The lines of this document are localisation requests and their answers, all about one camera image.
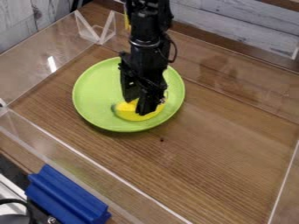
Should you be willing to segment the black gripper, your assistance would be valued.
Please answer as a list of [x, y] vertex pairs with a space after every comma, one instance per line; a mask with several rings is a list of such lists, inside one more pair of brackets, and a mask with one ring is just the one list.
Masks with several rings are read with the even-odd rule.
[[130, 52], [119, 53], [123, 97], [127, 102], [139, 97], [135, 112], [141, 116], [155, 112], [165, 102], [167, 84], [163, 73], [170, 63], [170, 51], [170, 40], [155, 43], [131, 40]]

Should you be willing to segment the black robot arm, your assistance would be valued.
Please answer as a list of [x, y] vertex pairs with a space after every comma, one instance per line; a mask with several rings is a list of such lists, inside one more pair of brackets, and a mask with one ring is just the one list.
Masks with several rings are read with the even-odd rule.
[[141, 116], [157, 111], [165, 101], [165, 70], [174, 43], [167, 31], [174, 14], [170, 0], [125, 0], [126, 18], [131, 25], [131, 51], [119, 54], [121, 86], [126, 102], [137, 100]]

